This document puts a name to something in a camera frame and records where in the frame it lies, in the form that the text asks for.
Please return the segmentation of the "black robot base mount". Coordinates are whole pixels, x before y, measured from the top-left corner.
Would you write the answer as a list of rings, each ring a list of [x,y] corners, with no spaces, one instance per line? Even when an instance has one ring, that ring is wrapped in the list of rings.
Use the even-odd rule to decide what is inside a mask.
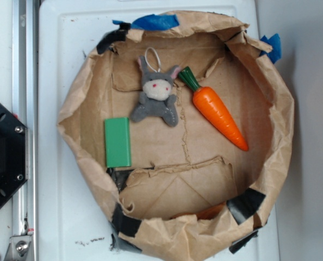
[[[0,209],[27,180],[26,130],[0,103]]]

